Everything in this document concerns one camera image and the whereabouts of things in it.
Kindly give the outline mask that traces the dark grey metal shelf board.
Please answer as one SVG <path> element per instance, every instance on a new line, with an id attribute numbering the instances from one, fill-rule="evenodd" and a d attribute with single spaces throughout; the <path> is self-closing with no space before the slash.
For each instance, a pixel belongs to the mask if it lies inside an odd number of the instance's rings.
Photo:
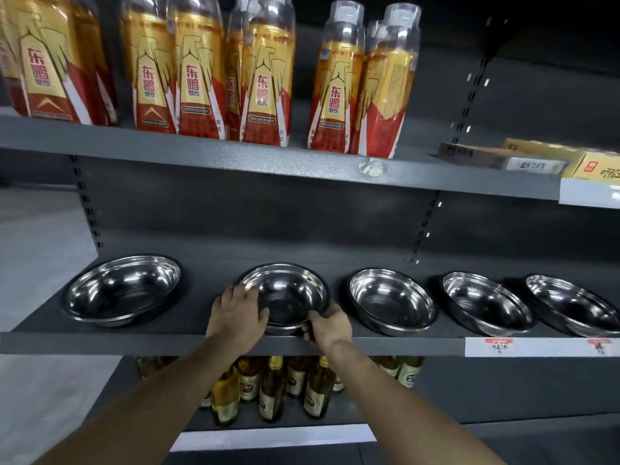
<path id="1" fill-rule="evenodd" d="M 508 384 L 483 387 L 432 383 L 416 386 L 436 406 L 482 439 L 540 435 L 616 433 L 620 441 L 620 397 L 612 402 L 594 391 L 568 394 L 542 389 L 539 395 Z"/>
<path id="2" fill-rule="evenodd" d="M 183 294 L 159 317 L 120 328 L 104 328 L 70 320 L 61 313 L 57 291 L 16 328 L 0 332 L 0 353 L 17 355 L 118 355 L 118 356 L 181 356 L 199 344 L 206 331 L 212 303 L 224 289 L 257 260 L 223 259 L 214 265 L 184 264 Z M 427 330 L 413 336 L 392 337 L 365 327 L 354 315 L 343 286 L 350 274 L 362 263 L 316 263 L 302 261 L 327 281 L 330 293 L 345 309 L 353 328 L 353 342 L 370 356 L 464 357 L 466 337 L 478 337 L 460 326 L 444 311 Z M 522 336 L 574 337 L 538 323 Z"/>
<path id="3" fill-rule="evenodd" d="M 383 160 L 299 147 L 277 148 L 39 121 L 21 117 L 11 107 L 0 107 L 0 149 L 529 198 L 620 210 L 620 185 L 526 171 L 464 167 L 432 157 L 421 148 L 404 149 L 412 152 L 412 160 Z"/>

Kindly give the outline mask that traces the person's right forearm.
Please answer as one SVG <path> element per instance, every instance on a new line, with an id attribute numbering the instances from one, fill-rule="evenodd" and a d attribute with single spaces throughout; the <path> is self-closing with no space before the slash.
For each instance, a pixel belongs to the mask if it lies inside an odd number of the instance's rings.
<path id="1" fill-rule="evenodd" d="M 409 390 L 350 340 L 319 342 L 392 465 L 507 465 L 467 428 Z"/>

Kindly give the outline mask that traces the person's left forearm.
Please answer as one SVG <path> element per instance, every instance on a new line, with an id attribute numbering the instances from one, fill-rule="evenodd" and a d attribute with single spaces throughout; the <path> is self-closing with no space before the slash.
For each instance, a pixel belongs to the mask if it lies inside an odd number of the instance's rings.
<path id="1" fill-rule="evenodd" d="M 259 338 L 232 332 L 206 337 L 32 465 L 161 465 L 220 376 Z"/>

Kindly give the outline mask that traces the row of gold drink bottles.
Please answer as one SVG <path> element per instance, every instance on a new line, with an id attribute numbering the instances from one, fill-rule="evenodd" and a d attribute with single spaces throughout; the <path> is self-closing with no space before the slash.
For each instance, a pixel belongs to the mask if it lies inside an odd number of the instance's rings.
<path id="1" fill-rule="evenodd" d="M 138 130 L 276 147 L 290 141 L 292 0 L 120 0 L 121 53 Z M 322 31 L 307 148 L 395 155 L 420 52 L 415 4 L 334 0 Z M 0 74 L 20 115 L 118 123 L 104 29 L 91 0 L 0 0 Z"/>

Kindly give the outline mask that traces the person's right hand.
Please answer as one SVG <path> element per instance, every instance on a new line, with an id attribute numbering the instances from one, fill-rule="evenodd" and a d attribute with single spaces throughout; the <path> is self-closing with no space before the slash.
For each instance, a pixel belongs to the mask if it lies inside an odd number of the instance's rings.
<path id="1" fill-rule="evenodd" d="M 322 325 L 312 325 L 307 317 L 303 338 L 316 345 L 322 355 L 328 356 L 337 344 L 352 343 L 352 326 L 346 313 L 333 299 L 322 314 L 330 315 Z"/>

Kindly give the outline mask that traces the white shelf label strip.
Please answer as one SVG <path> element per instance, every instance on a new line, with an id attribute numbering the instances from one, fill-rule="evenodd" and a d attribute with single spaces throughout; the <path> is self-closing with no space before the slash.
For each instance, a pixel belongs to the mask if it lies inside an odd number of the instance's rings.
<path id="1" fill-rule="evenodd" d="M 171 453 L 374 443 L 366 423 L 264 429 L 186 431 Z"/>
<path id="2" fill-rule="evenodd" d="M 466 358 L 620 358 L 620 338 L 466 337 Z"/>

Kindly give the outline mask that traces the person's left hand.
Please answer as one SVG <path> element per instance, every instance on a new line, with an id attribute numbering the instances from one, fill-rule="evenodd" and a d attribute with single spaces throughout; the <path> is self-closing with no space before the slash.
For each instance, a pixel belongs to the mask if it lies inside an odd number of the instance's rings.
<path id="1" fill-rule="evenodd" d="M 265 333 L 253 333 L 250 316 L 258 305 L 259 289 L 228 287 L 212 305 L 206 339 L 234 357 L 247 354 Z"/>

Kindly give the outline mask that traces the stainless steel bowl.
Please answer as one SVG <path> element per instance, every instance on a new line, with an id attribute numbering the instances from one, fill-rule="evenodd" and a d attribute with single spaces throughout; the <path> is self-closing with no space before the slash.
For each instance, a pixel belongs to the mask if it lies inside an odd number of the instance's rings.
<path id="1" fill-rule="evenodd" d="M 63 289 L 61 312 L 104 328 L 141 324 L 166 312 L 183 294 L 185 269 L 176 259 L 135 254 L 98 263 Z"/>
<path id="2" fill-rule="evenodd" d="M 246 271 L 238 285 L 249 291 L 258 288 L 258 306 L 269 308 L 265 333 L 293 336 L 308 323 L 307 313 L 324 314 L 331 300 L 326 281 L 314 271 L 297 264 L 274 262 Z"/>
<path id="3" fill-rule="evenodd" d="M 620 309 L 569 281 L 543 274 L 522 280 L 523 295 L 538 319 L 571 336 L 620 337 Z"/>
<path id="4" fill-rule="evenodd" d="M 429 293 L 404 273 L 363 268 L 344 284 L 344 294 L 360 322 L 385 336 L 403 337 L 430 328 L 439 309 Z"/>
<path id="5" fill-rule="evenodd" d="M 438 301 L 451 318 L 473 333 L 520 336 L 536 324 L 531 309 L 511 290 L 479 274 L 450 272 L 434 280 Z"/>

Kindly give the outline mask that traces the group of amber beer bottles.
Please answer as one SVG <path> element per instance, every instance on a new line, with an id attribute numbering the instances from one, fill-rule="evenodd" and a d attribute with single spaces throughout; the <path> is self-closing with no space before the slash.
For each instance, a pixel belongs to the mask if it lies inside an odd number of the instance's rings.
<path id="1" fill-rule="evenodd" d="M 243 356 L 216 380 L 186 431 L 364 424 L 320 356 Z"/>

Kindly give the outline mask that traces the grey flat carton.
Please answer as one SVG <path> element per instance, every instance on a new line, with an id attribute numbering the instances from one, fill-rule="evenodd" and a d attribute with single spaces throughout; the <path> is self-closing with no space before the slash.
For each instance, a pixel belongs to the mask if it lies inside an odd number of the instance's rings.
<path id="1" fill-rule="evenodd" d="M 506 148 L 467 146 L 447 142 L 440 145 L 437 157 L 456 165 L 555 176 L 561 175 L 570 165 L 570 162 L 566 160 L 531 155 Z"/>

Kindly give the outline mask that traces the yellow flat carton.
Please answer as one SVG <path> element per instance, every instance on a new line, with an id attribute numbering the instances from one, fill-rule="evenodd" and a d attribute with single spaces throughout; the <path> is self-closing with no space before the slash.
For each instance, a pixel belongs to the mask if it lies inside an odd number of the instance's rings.
<path id="1" fill-rule="evenodd" d="M 585 149 L 583 148 L 537 140 L 519 140 L 513 138 L 504 140 L 502 148 L 541 158 L 544 157 L 549 160 L 561 160 L 565 162 L 574 162 L 580 159 L 585 153 Z"/>
<path id="2" fill-rule="evenodd" d="M 579 150 L 577 157 L 562 171 L 562 177 L 620 185 L 620 153 Z"/>

